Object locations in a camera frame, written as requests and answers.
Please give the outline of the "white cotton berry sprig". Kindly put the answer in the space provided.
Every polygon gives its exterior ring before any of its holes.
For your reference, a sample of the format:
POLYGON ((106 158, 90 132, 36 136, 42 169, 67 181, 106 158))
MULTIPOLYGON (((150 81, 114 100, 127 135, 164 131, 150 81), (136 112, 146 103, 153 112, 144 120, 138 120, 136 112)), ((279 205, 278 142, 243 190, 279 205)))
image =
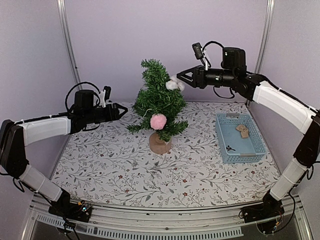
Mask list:
POLYGON ((165 87, 167 90, 180 90, 181 92, 185 89, 185 84, 183 81, 179 80, 176 76, 171 76, 169 81, 165 83, 165 87))

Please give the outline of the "small green christmas tree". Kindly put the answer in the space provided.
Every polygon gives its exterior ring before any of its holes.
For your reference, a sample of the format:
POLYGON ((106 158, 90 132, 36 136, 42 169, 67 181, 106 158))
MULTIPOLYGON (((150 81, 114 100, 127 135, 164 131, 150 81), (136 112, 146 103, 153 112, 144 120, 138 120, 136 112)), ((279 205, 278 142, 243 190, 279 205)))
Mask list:
POLYGON ((171 150, 172 137, 181 134, 189 126, 186 120, 178 120, 179 113, 187 106, 179 89, 168 90, 166 82, 170 76, 166 67, 156 59, 141 61, 143 87, 139 90, 132 107, 135 114, 142 117, 138 124, 128 125, 130 133, 151 130, 149 148, 155 154, 165 154, 171 150), (166 124, 162 130, 154 130, 150 126, 153 114, 166 116, 166 124))

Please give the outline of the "pink pompom ornament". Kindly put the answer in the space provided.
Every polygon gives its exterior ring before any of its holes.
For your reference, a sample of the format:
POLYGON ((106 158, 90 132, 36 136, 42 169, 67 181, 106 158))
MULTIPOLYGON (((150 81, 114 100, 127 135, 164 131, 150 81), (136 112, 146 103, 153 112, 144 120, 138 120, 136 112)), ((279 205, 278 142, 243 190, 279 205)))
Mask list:
POLYGON ((154 130, 162 130, 167 123, 167 118, 163 114, 153 114, 150 118, 150 127, 154 130))

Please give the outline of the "light blue plastic basket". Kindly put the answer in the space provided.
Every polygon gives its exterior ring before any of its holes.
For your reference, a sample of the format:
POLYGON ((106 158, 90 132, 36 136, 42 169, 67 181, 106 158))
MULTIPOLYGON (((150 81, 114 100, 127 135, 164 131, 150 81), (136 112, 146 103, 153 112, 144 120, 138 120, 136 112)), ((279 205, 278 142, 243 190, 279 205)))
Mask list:
POLYGON ((249 114, 217 113, 215 117, 215 129, 223 163, 256 163, 265 156, 264 142, 249 114), (240 124, 249 129, 248 138, 242 138, 241 133, 236 130, 240 124))

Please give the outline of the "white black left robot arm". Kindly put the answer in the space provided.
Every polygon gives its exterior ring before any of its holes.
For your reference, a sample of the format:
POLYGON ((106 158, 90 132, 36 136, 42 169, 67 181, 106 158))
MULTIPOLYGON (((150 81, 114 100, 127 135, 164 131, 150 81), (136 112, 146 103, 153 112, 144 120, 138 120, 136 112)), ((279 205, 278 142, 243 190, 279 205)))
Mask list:
POLYGON ((79 90, 74 95, 73 105, 66 107, 66 112, 18 122, 9 119, 2 122, 0 165, 5 174, 54 202, 55 209, 63 217, 70 217, 75 211, 74 205, 69 202, 69 193, 30 165, 25 148, 52 137, 86 132, 90 124, 99 125, 121 119, 128 109, 118 103, 108 103, 109 94, 108 88, 100 93, 89 89, 79 90))

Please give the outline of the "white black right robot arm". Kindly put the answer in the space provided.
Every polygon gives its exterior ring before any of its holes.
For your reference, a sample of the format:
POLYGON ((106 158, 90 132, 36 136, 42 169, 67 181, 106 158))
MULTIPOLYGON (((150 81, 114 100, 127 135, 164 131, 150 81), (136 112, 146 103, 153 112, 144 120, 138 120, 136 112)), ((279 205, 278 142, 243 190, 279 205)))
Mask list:
POLYGON ((237 47, 222 49, 220 68, 209 64, 184 70, 176 77, 192 86, 228 87, 248 101, 263 105, 293 124, 303 138, 293 158, 274 186, 264 195, 261 205, 241 209, 246 222, 262 220, 284 213, 282 199, 316 163, 320 153, 320 112, 276 87, 262 74, 249 73, 246 52, 237 47))

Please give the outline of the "floral patterned table mat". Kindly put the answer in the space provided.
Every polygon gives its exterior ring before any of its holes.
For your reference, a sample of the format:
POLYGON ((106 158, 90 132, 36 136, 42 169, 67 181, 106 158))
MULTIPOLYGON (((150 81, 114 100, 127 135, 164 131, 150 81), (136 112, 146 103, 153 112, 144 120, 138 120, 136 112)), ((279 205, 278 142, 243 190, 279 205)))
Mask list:
POLYGON ((242 103, 190 102, 183 134, 163 155, 150 150, 150 131, 132 134, 140 118, 73 134, 52 181, 73 199, 156 208, 194 208, 258 201, 280 174, 269 153, 257 163, 224 164, 215 130, 217 113, 247 113, 242 103))

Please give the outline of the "red berry twig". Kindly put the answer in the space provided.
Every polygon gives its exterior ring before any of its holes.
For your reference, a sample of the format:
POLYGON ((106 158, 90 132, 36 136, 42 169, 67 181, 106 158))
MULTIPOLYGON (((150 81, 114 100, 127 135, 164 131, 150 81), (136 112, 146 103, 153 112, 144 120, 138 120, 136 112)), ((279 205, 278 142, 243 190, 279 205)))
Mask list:
POLYGON ((226 146, 226 150, 227 150, 227 151, 231 151, 231 150, 234 151, 235 149, 233 149, 232 147, 230 147, 229 145, 227 145, 227 146, 226 146))

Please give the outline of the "right aluminium frame post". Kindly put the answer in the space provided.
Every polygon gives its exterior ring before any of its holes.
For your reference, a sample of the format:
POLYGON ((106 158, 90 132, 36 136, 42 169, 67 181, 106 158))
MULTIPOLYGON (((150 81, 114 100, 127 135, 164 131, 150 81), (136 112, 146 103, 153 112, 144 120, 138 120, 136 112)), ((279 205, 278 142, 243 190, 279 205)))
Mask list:
POLYGON ((266 11, 265 11, 265 18, 264 18, 264 25, 262 30, 262 36, 259 46, 259 51, 257 55, 257 60, 254 68, 254 73, 260 74, 264 57, 267 49, 268 39, 272 28, 272 21, 273 21, 273 15, 274 15, 274 9, 275 9, 275 0, 268 0, 266 5, 266 11))

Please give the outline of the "aluminium frame post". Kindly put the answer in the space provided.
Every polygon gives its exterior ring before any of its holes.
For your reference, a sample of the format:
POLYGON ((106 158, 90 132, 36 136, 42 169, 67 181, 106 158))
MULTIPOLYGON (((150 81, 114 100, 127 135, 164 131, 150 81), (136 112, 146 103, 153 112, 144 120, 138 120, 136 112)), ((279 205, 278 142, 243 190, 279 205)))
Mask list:
POLYGON ((265 11, 265 18, 264 18, 264 25, 262 30, 262 36, 259 46, 259 51, 257 55, 257 60, 254 68, 254 73, 260 74, 264 57, 267 49, 268 39, 272 28, 272 21, 273 21, 273 15, 274 15, 274 9, 275 9, 275 0, 268 0, 266 5, 266 11, 265 11))
POLYGON ((62 29, 62 35, 63 35, 65 47, 66 47, 68 61, 71 67, 73 81, 75 85, 80 84, 82 81, 80 78, 78 64, 74 54, 71 33, 70 33, 69 23, 68 23, 68 17, 67 17, 66 1, 57 0, 56 2, 57 2, 59 21, 62 29))

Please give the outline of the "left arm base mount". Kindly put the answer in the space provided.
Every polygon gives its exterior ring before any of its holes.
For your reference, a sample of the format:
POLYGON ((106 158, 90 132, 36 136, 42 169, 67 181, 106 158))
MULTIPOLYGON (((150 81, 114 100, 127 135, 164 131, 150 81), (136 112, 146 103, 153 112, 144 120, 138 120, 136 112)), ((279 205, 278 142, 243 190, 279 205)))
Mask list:
POLYGON ((68 200, 66 202, 52 202, 48 212, 59 217, 88 223, 92 215, 92 204, 84 200, 77 203, 68 200))

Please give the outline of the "left aluminium frame post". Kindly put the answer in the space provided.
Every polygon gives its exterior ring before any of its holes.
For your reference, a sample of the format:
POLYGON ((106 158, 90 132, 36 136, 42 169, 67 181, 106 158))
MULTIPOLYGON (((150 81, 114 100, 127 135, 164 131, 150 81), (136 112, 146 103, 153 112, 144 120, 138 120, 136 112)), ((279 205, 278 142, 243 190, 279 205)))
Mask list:
POLYGON ((80 78, 78 64, 74 54, 71 33, 70 33, 69 23, 68 23, 68 17, 67 17, 66 1, 57 0, 56 2, 57 2, 59 21, 62 29, 62 35, 63 35, 65 47, 66 47, 68 61, 71 67, 73 81, 75 85, 80 84, 82 81, 80 78))

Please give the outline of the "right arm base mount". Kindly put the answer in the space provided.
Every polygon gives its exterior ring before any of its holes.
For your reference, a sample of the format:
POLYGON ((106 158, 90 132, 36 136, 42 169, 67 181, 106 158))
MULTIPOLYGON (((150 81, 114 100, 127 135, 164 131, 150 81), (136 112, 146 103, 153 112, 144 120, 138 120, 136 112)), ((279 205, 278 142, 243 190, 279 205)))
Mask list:
POLYGON ((245 223, 256 223, 258 231, 264 235, 274 234, 283 221, 284 207, 278 204, 275 207, 264 203, 241 208, 238 217, 245 223))

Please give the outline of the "aluminium front rail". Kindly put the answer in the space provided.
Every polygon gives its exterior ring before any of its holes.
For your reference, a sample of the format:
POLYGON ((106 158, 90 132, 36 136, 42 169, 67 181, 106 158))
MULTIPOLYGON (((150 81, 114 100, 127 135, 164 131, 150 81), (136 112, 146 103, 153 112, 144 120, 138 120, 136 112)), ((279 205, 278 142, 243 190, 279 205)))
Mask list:
POLYGON ((22 232, 24 240, 314 240, 298 195, 282 201, 276 233, 266 228, 275 217, 245 222, 242 208, 252 203, 198 207, 150 208, 97 203, 88 222, 73 227, 48 212, 46 201, 35 196, 22 232))

